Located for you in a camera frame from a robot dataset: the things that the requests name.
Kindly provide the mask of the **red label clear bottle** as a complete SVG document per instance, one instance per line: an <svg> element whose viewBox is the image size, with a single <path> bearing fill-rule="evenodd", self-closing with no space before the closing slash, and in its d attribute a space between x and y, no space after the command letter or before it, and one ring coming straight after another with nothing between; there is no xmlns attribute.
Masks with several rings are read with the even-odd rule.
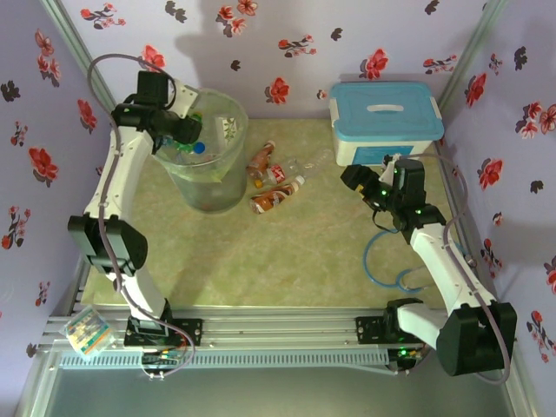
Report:
<svg viewBox="0 0 556 417"><path fill-rule="evenodd" d="M277 185L301 172L301 165L295 158L274 163L266 168L261 175L254 180L256 188L261 189L269 185Z"/></svg>

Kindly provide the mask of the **brown Nescafe bottle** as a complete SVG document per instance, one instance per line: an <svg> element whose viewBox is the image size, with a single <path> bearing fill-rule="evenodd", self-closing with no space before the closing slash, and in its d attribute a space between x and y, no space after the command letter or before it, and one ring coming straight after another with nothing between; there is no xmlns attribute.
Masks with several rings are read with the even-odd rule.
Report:
<svg viewBox="0 0 556 417"><path fill-rule="evenodd" d="M296 193L305 182L305 178L298 175L288 184L279 185L252 196L249 199L249 206L258 215L266 213Z"/></svg>

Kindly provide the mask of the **clear plastic bin liner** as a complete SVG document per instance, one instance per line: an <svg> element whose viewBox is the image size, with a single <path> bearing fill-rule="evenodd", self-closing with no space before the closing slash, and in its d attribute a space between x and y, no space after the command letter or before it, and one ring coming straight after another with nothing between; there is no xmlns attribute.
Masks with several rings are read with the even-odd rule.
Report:
<svg viewBox="0 0 556 417"><path fill-rule="evenodd" d="M213 89L202 89L189 113L202 119L202 131L197 141L205 144L205 152L181 156L173 145L161 148L155 159L170 175L189 182L221 183L227 174L236 170L243 172L247 165L244 142L248 126L244 108L230 96ZM230 143L219 137L218 116L236 119L238 131Z"/></svg>

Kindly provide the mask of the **transparent plastic bin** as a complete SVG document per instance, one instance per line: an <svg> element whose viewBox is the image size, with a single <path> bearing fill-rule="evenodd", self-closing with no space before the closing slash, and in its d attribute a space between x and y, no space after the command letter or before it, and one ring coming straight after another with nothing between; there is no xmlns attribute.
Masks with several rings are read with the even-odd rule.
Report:
<svg viewBox="0 0 556 417"><path fill-rule="evenodd" d="M243 172L236 170L227 174L221 183L189 182L166 171L190 207L216 213L233 208L243 198L247 187L246 167Z"/></svg>

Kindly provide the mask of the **white storage box blue lid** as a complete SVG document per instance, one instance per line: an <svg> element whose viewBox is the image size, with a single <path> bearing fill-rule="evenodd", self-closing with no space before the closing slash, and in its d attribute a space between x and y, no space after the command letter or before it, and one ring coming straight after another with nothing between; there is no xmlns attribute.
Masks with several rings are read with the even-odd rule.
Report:
<svg viewBox="0 0 556 417"><path fill-rule="evenodd" d="M445 133L438 104L421 82L337 83L329 92L329 111L341 167L417 155Z"/></svg>

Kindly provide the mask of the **blue tube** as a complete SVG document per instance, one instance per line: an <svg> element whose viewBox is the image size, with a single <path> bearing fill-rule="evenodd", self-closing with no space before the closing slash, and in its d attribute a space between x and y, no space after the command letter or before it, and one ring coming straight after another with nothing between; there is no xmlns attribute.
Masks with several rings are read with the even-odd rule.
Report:
<svg viewBox="0 0 556 417"><path fill-rule="evenodd" d="M416 272L418 270L423 269L423 267L418 267L418 268L407 268L404 269L402 271L400 271L397 275L396 278L394 280L394 283L385 283L383 281L379 281L377 280L373 274L370 272L369 269L369 264L368 264L368 257L369 257L369 252L370 249L373 247L373 245L382 237L385 235L395 235L396 232L393 229L388 229L388 228L384 228L382 229L380 232L378 232L377 234L375 234L366 244L364 250L363 250L363 254L362 254L362 258L361 258L361 264L364 270L364 273L366 275L366 277L376 286L378 286L379 288L384 288L384 289L392 289L392 290L398 290L401 291L404 294L408 294L408 295L416 295L426 289L429 289L432 287L431 283L425 284L425 285L420 285L418 287L410 287L405 283L405 278L413 273Z"/></svg>

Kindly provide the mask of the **orange tea bottle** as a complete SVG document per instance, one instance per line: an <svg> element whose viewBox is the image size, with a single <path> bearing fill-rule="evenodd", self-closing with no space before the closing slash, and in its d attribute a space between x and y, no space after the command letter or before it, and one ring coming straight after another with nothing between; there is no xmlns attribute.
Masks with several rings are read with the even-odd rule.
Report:
<svg viewBox="0 0 556 417"><path fill-rule="evenodd" d="M266 141L263 146L256 152L246 167L247 174L252 179L258 179L267 169L270 156L275 150L275 142Z"/></svg>

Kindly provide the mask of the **clear packet colourful items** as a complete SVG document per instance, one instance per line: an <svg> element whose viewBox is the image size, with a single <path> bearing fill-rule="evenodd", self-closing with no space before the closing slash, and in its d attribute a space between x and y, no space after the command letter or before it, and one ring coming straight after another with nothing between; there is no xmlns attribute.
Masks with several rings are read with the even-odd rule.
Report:
<svg viewBox="0 0 556 417"><path fill-rule="evenodd" d="M63 334L74 351L91 361L116 341L112 326L91 306L73 316L64 326Z"/></svg>

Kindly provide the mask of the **aluminium frame post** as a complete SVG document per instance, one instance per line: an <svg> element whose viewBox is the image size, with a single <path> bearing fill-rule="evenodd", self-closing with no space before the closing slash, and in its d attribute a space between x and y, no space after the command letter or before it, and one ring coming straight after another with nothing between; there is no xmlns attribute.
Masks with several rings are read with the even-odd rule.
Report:
<svg viewBox="0 0 556 417"><path fill-rule="evenodd" d="M39 3L44 7L50 19L58 28L72 56L75 58L82 73L86 76L91 94L96 98L98 105L104 113L107 114L109 110L113 110L116 106L116 100L99 70L99 64L94 69L89 70L89 65L93 62L94 58L89 53L83 37L71 20L70 14L63 5L62 0L39 0Z"/></svg>
<svg viewBox="0 0 556 417"><path fill-rule="evenodd" d="M510 0L487 0L485 2L480 20L440 96L439 109L441 113L447 110L455 95L454 91L458 83L464 78L466 71L473 64L473 60L490 37L490 32L509 2Z"/></svg>

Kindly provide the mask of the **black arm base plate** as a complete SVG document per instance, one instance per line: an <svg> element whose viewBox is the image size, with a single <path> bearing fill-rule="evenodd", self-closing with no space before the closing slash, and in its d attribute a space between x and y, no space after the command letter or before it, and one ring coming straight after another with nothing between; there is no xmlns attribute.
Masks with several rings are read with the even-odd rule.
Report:
<svg viewBox="0 0 556 417"><path fill-rule="evenodd" d="M382 316L359 316L354 319L359 345L386 344L386 328Z"/></svg>
<svg viewBox="0 0 556 417"><path fill-rule="evenodd" d="M174 318L170 320L170 324L187 333L196 347L201 344L201 319ZM184 336L173 329L153 321L140 321L129 317L123 345L126 348L178 348L185 341L187 340Z"/></svg>

